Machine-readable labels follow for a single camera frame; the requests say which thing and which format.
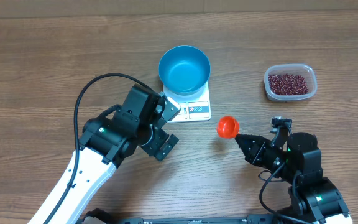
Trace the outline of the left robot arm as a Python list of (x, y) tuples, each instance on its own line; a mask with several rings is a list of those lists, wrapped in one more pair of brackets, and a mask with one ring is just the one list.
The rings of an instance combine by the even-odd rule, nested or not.
[(123, 105), (90, 119), (62, 177), (30, 219), (31, 223), (76, 223), (99, 188), (140, 147), (162, 161), (178, 142), (162, 126), (180, 112), (165, 93), (135, 84)]

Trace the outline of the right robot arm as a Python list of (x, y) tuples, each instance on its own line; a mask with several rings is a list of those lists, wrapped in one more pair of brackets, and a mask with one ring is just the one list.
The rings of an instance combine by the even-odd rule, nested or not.
[[(238, 134), (235, 140), (248, 163), (270, 171), (259, 200), (272, 214), (273, 223), (352, 223), (340, 191), (323, 175), (315, 135), (291, 133), (283, 138), (286, 149), (262, 136)], [(290, 184), (289, 207), (273, 210), (264, 203), (264, 190), (273, 178)]]

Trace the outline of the red measuring scoop blue handle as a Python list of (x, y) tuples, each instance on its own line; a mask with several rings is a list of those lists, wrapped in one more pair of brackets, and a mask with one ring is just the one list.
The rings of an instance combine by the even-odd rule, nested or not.
[(218, 121), (216, 131), (220, 138), (235, 138), (239, 134), (239, 123), (233, 116), (223, 116)]

